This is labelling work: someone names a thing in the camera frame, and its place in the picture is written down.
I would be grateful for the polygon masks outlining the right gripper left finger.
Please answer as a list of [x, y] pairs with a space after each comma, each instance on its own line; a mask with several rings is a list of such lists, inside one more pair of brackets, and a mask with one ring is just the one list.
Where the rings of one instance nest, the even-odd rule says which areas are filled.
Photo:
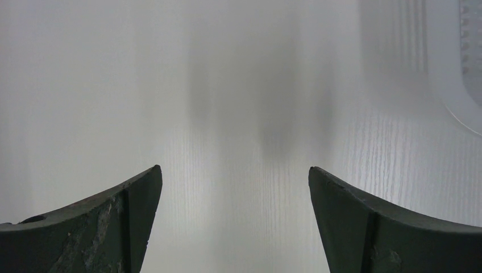
[[139, 272], [162, 189], [160, 166], [17, 224], [1, 224], [2, 272]]

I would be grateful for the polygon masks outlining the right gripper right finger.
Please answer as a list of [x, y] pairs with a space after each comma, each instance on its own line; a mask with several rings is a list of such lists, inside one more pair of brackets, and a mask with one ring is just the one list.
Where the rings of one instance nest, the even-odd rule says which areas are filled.
[[311, 167], [309, 189], [331, 272], [480, 272], [481, 228], [405, 209]]

